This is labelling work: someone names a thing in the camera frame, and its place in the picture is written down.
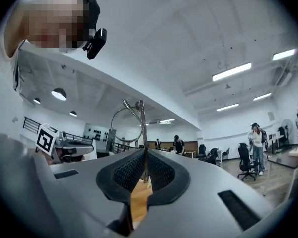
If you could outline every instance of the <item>backpack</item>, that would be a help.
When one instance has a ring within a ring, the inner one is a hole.
[[[262,144],[267,141],[267,133],[266,131],[262,130]]]

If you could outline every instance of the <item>black office chair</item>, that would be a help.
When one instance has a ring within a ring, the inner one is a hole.
[[[217,159],[217,158],[219,158],[219,155],[218,155],[218,149],[217,148],[212,148],[211,150],[210,150],[210,152],[209,152],[209,154],[208,154],[208,157],[209,156],[214,156],[215,157],[215,160]]]
[[[207,155],[205,154],[205,150],[206,150],[205,145],[200,145],[199,146],[199,154],[197,155],[196,158],[198,158],[198,159],[206,158]]]
[[[250,172],[250,170],[254,169],[256,166],[258,166],[258,160],[255,162],[250,162],[249,155],[248,155],[248,149],[247,145],[240,144],[240,147],[238,148],[239,156],[240,156],[240,163],[239,168],[243,171],[242,173],[237,175],[237,178],[239,176],[244,176],[242,178],[242,181],[248,176],[253,177],[254,181],[256,180],[256,177],[253,175],[253,173]]]
[[[229,155],[229,148],[226,150],[226,152],[222,153],[222,160],[224,159],[224,157],[226,157],[226,161],[228,160],[228,155]]]
[[[211,163],[211,164],[214,164],[216,165],[217,164],[217,161],[216,161],[216,156],[214,154],[214,151],[211,150],[211,152],[208,154],[208,157],[206,158],[199,158],[198,159],[199,161],[204,161],[204,162],[207,162],[207,163]]]

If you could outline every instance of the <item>black vent slot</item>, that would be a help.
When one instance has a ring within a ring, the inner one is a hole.
[[[75,169],[71,169],[71,170],[67,170],[65,172],[60,172],[60,173],[54,174],[54,176],[56,179],[61,179],[61,178],[70,177],[70,176],[73,176],[76,174],[78,174],[78,171],[76,171]]]
[[[243,230],[260,221],[260,218],[231,190],[220,192],[218,195]]]

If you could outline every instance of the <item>wooden panel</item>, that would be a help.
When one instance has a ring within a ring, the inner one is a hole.
[[[161,148],[169,149],[170,147],[173,147],[173,142],[161,141]],[[196,154],[198,154],[198,141],[189,141],[189,142],[184,141],[184,147],[185,147],[185,151],[187,152],[195,151]],[[155,149],[155,141],[148,141],[148,148]]]

